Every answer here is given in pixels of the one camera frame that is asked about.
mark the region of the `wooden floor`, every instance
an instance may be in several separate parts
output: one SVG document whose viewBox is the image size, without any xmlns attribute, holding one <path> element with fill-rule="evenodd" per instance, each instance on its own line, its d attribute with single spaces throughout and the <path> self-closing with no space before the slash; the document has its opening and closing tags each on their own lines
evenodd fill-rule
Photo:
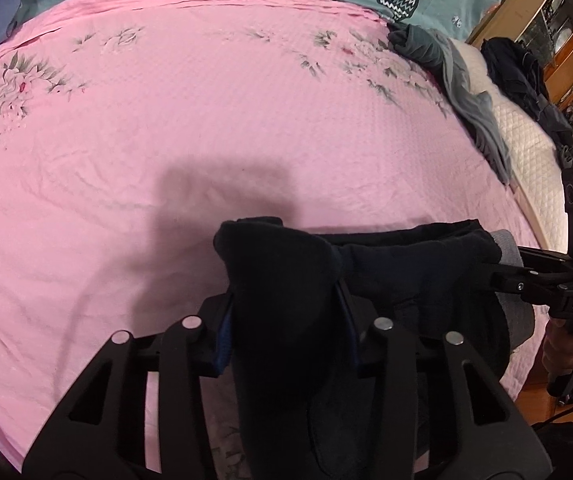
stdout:
<svg viewBox="0 0 573 480">
<path fill-rule="evenodd" d="M 542 422 L 572 408 L 572 406 L 556 406 L 555 399 L 547 393 L 545 384 L 526 386 L 519 394 L 516 405 L 529 424 Z M 556 422 L 573 422 L 573 413 L 559 418 Z"/>
<path fill-rule="evenodd" d="M 547 393 L 547 371 L 542 366 L 542 349 L 535 358 L 529 378 L 516 400 L 516 405 L 529 424 L 542 422 L 572 406 L 557 406 L 555 399 Z M 573 422 L 573 413 L 556 422 Z"/>
</svg>

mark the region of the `wooden cabinet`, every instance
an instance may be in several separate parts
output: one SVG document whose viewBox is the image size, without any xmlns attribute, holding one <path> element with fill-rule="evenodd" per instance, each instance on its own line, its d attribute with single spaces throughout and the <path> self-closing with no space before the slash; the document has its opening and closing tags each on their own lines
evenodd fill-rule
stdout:
<svg viewBox="0 0 573 480">
<path fill-rule="evenodd" d="M 546 0 L 502 0 L 502 4 L 490 11 L 478 24 L 468 43 L 480 48 L 490 38 L 517 40 L 540 11 Z"/>
<path fill-rule="evenodd" d="M 573 100 L 573 51 L 554 70 L 545 71 L 550 101 L 560 107 Z"/>
</svg>

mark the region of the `white flower pattern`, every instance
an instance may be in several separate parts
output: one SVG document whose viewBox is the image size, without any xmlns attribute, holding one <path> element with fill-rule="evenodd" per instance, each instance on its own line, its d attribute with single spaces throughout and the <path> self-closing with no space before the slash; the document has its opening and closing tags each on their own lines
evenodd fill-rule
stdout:
<svg viewBox="0 0 573 480">
<path fill-rule="evenodd" d="M 84 83 L 74 86 L 62 69 L 34 58 L 16 52 L 9 61 L 0 62 L 0 119 L 15 122 L 26 117 L 27 102 L 36 92 L 84 91 Z"/>
</svg>

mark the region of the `bed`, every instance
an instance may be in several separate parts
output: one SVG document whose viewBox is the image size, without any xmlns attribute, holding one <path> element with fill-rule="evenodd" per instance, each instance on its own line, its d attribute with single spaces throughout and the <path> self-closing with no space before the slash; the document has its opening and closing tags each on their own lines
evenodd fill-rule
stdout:
<svg viewBox="0 0 573 480">
<path fill-rule="evenodd" d="M 0 45 L 0 450 L 16 468 L 108 335 L 161 332 L 226 288 L 224 220 L 479 218 L 538 245 L 435 81 L 386 41 L 376 13 L 333 0 L 67 0 Z M 537 314 L 502 380 L 513 397 Z M 243 478 L 230 378 L 204 396 L 218 471 Z M 154 402 L 147 417 L 155 468 Z"/>
<path fill-rule="evenodd" d="M 566 253 L 568 222 L 562 172 L 553 141 L 494 85 L 479 50 L 461 41 L 454 40 L 454 44 L 467 65 L 471 91 L 488 92 L 491 96 L 493 114 L 513 163 L 511 189 L 538 243 L 543 249 Z"/>
</svg>

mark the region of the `navy cloth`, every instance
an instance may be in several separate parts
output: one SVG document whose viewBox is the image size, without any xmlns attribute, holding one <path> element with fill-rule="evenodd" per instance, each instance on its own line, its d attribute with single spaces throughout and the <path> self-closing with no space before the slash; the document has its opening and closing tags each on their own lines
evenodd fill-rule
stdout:
<svg viewBox="0 0 573 480">
<path fill-rule="evenodd" d="M 255 480 L 365 477 L 374 380 L 351 364 L 335 286 L 422 335 L 458 330 L 499 378 L 509 362 L 495 293 L 467 276 L 502 251 L 477 221 L 353 235 L 311 235 L 278 219 L 225 222 L 214 246 L 233 293 L 233 374 Z M 418 453 L 429 444 L 419 377 Z"/>
<path fill-rule="evenodd" d="M 509 38 L 486 40 L 481 52 L 491 80 L 553 140 L 560 167 L 572 168 L 573 128 L 549 102 L 542 67 L 535 56 Z"/>
</svg>

